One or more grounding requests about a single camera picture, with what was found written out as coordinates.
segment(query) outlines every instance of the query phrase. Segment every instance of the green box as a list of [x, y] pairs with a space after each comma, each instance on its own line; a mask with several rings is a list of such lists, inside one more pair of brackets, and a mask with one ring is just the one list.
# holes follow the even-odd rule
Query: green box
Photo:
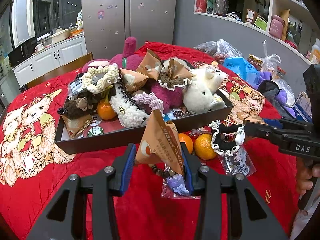
[[256, 25], [259, 29], [262, 29], [263, 31], [267, 30], [267, 22], [259, 16], [254, 22], [254, 25]]

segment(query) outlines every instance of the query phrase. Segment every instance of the orange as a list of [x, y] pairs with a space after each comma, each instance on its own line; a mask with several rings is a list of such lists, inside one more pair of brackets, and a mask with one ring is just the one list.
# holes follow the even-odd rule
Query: orange
[[116, 117], [116, 115], [117, 115], [116, 112], [113, 111], [110, 103], [105, 102], [105, 99], [102, 99], [98, 103], [97, 112], [98, 112], [98, 115], [104, 120], [110, 120], [110, 119]]
[[211, 148], [211, 134], [202, 134], [200, 135], [194, 144], [196, 155], [204, 160], [213, 159], [217, 154]]
[[188, 151], [191, 154], [193, 151], [192, 139], [188, 135], [186, 135], [185, 133], [179, 133], [179, 141], [184, 142], [186, 144]]

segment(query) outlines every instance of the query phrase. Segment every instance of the jar lid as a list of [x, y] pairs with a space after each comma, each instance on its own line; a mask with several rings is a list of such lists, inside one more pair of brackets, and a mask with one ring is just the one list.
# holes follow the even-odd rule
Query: jar lid
[[284, 24], [284, 20], [280, 16], [274, 15], [272, 18], [278, 20], [279, 22], [281, 22], [282, 25]]
[[262, 64], [262, 60], [258, 57], [256, 57], [255, 55], [249, 54], [249, 58], [253, 59], [254, 61]]

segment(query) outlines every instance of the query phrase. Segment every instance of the refrigerator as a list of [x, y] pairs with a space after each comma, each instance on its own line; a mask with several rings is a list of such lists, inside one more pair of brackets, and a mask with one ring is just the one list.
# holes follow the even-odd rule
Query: refrigerator
[[122, 53], [124, 40], [172, 44], [176, 0], [82, 0], [84, 37], [95, 59]]

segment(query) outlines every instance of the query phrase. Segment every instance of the pink jar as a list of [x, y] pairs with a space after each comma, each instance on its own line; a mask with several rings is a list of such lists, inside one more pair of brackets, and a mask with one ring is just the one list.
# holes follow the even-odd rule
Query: pink jar
[[269, 33], [272, 36], [281, 39], [283, 24], [284, 24], [284, 20], [281, 17], [279, 17], [278, 15], [274, 15], [272, 17], [272, 22], [271, 22]]

